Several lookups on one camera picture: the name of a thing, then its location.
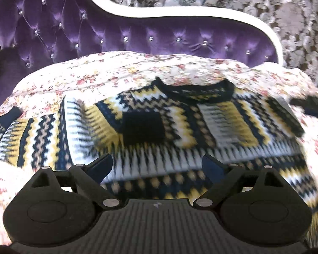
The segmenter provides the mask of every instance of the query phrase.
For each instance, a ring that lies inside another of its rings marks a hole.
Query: round black disc
[[[266,186],[259,193],[251,190],[231,196],[221,206],[220,216],[234,236],[247,242],[294,243],[304,237],[312,221],[311,211],[297,197]]]
[[[59,245],[84,233],[95,218],[87,198],[47,187],[18,195],[6,208],[4,226],[12,241],[31,246]]]

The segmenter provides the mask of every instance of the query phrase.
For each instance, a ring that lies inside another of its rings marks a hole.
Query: tufted upholstery
[[[27,74],[91,53],[130,50],[232,58],[249,66],[277,62],[259,29],[224,18],[127,18],[91,0],[0,0],[0,47],[14,47],[19,75],[1,78],[0,104]]]

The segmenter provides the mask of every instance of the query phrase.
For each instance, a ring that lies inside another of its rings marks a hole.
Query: bed
[[[154,74],[168,83],[188,83],[197,75],[196,67],[184,73],[186,64],[200,67],[199,83],[228,78],[265,95],[318,95],[309,77],[282,68],[282,46],[268,25],[230,9],[0,0],[0,51],[7,49],[4,61],[10,64],[0,73],[0,116],[13,106],[21,108],[21,118],[55,112],[65,93],[97,102],[130,85],[146,85]],[[168,61],[175,63],[168,67]],[[160,62],[166,63],[155,68]],[[107,84],[109,90],[102,92]],[[306,126],[306,137],[299,142],[318,187],[318,120],[295,112]],[[0,243],[9,243],[2,212],[34,171],[0,161]]]

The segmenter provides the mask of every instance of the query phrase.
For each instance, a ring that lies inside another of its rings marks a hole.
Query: floral bedspread
[[[65,95],[91,105],[122,91],[148,85],[156,76],[172,85],[214,84],[227,78],[240,88],[263,95],[286,99],[318,96],[318,89],[306,74],[274,63],[249,68],[233,60],[118,51],[92,54],[30,74],[0,106],[0,115],[12,106],[23,111],[22,118],[50,114],[58,110]],[[292,109],[305,130],[298,141],[318,186],[318,119],[304,115],[300,108]],[[0,244],[10,243],[2,223],[3,211],[32,175],[32,169],[16,168],[0,161]]]

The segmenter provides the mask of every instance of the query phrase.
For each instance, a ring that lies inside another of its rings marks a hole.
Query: sweater
[[[110,153],[102,186],[121,200],[198,198],[212,185],[201,170],[206,153],[251,170],[272,165],[312,209],[309,242],[318,242],[318,191],[296,141],[302,128],[274,98],[228,80],[170,86],[157,78],[93,106],[65,97],[54,114],[14,112],[0,117],[0,160],[65,170]]]

